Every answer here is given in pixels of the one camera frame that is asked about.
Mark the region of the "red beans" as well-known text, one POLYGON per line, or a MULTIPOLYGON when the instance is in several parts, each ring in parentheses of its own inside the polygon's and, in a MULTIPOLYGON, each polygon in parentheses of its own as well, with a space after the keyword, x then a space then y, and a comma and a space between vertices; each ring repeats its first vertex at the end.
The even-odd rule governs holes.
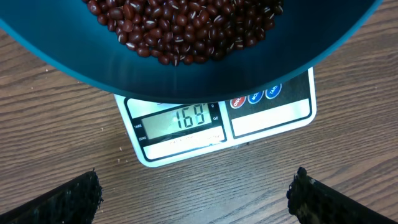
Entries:
POLYGON ((255 46, 284 13, 283 0, 83 0, 118 42, 178 66, 255 46))

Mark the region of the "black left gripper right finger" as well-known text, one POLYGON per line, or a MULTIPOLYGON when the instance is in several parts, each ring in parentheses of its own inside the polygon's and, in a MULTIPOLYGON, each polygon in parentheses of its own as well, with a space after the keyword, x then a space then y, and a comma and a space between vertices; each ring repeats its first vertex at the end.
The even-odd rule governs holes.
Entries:
POLYGON ((289 213, 303 224, 395 224, 331 187, 310 177, 299 167, 286 193, 289 213))

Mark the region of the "white digital kitchen scale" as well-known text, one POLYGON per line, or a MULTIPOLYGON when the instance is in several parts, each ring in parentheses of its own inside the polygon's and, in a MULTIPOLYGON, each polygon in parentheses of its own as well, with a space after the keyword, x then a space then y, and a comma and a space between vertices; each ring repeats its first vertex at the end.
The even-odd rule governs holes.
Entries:
POLYGON ((313 69, 266 90, 179 105, 115 97, 138 160, 159 167, 301 128, 317 112, 313 69))

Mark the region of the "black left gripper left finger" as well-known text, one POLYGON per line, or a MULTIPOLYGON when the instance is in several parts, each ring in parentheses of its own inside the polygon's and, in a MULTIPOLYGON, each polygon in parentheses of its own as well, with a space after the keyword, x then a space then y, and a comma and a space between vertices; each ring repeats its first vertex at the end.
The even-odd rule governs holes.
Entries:
POLYGON ((94 170, 1 214, 1 224, 92 223, 103 201, 94 170))

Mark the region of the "blue bowl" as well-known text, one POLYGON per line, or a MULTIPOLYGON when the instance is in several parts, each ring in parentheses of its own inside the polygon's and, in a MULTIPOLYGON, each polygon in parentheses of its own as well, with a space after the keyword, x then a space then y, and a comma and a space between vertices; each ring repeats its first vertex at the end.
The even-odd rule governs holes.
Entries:
POLYGON ((158 103, 230 100, 301 74, 348 40, 376 0, 289 0, 256 46, 204 64, 162 65, 121 45, 82 1, 2 1, 1 28, 33 54, 87 84, 158 103))

